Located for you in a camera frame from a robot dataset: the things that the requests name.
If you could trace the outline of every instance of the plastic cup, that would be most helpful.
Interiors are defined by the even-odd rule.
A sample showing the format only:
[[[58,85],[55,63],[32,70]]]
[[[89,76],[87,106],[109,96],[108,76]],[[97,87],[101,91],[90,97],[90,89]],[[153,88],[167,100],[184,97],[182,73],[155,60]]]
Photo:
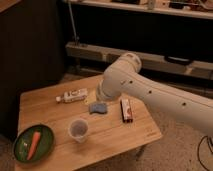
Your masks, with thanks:
[[[79,143],[86,140],[88,132],[88,123],[85,119],[74,120],[69,127],[69,135]]]

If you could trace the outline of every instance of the carrot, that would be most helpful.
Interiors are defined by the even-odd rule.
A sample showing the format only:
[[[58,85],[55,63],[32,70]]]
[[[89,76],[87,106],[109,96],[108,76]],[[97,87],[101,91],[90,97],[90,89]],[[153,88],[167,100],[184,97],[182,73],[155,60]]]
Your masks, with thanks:
[[[35,153],[36,147],[38,145],[40,138],[41,138],[41,132],[35,131],[33,133],[32,142],[30,145],[30,149],[28,151],[27,160],[30,160],[33,154]]]

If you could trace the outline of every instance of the black wall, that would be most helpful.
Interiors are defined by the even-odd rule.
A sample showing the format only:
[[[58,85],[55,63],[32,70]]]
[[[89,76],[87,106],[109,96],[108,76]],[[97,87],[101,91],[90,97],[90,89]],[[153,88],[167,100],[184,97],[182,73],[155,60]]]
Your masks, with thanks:
[[[0,133],[17,133],[20,94],[57,83],[64,44],[55,0],[22,0],[0,13]]]

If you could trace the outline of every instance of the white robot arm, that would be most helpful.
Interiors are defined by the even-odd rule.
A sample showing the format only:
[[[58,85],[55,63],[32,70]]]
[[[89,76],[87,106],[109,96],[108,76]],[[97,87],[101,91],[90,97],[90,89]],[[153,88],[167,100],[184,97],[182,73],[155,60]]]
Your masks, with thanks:
[[[138,74],[140,69],[137,55],[121,55],[105,70],[97,98],[113,100],[124,92],[213,137],[213,100],[147,79]]]

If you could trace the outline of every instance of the blue sponge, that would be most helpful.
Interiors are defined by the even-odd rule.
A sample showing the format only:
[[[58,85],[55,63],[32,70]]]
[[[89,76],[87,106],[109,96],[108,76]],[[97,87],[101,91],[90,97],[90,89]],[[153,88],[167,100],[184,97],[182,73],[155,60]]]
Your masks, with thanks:
[[[89,113],[99,113],[106,114],[107,113],[107,105],[106,103],[94,102],[89,105]]]

